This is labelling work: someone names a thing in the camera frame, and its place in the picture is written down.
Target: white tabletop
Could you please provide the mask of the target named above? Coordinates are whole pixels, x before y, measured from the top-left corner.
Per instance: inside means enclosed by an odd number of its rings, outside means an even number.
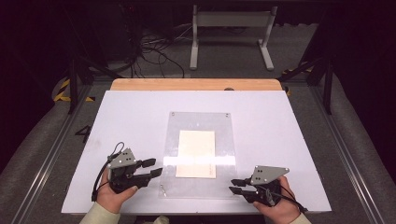
[[[118,142],[138,160],[156,158],[162,167],[169,112],[231,113],[235,178],[255,165],[287,167],[297,201],[309,211],[331,211],[303,135],[283,91],[107,91],[64,200],[63,213],[87,213],[93,183]],[[160,178],[124,203],[132,215],[256,214],[243,197],[231,200],[164,199]]]

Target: human hand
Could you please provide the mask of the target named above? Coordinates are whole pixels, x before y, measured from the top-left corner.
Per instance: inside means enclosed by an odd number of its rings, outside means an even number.
[[[96,202],[104,207],[107,211],[117,214],[120,212],[122,204],[134,196],[137,191],[137,186],[133,186],[125,191],[117,194],[108,184],[108,169],[103,171],[98,196]]]
[[[293,198],[294,193],[290,189],[288,179],[282,175],[278,180],[280,185],[291,194],[289,195],[284,189],[282,189],[282,195]],[[279,203],[273,207],[268,207],[267,205],[258,202],[254,202],[253,205],[265,216],[271,218],[275,224],[289,224],[300,215],[298,206],[295,203],[284,199],[281,199]]]

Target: wooden edge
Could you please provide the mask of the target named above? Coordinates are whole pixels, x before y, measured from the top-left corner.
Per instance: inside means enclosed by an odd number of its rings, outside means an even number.
[[[118,78],[111,91],[282,91],[276,79]]]

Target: transparent plastic sheet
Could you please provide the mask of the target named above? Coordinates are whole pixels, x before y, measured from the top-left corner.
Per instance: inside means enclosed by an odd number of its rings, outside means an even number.
[[[177,177],[177,165],[193,161],[178,158],[182,131],[214,132],[216,178]],[[161,175],[160,198],[234,199],[229,187],[237,178],[230,113],[170,112]]]

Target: beige paper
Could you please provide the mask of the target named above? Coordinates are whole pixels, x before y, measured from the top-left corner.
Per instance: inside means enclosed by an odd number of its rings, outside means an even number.
[[[216,178],[215,132],[180,131],[176,177]]]

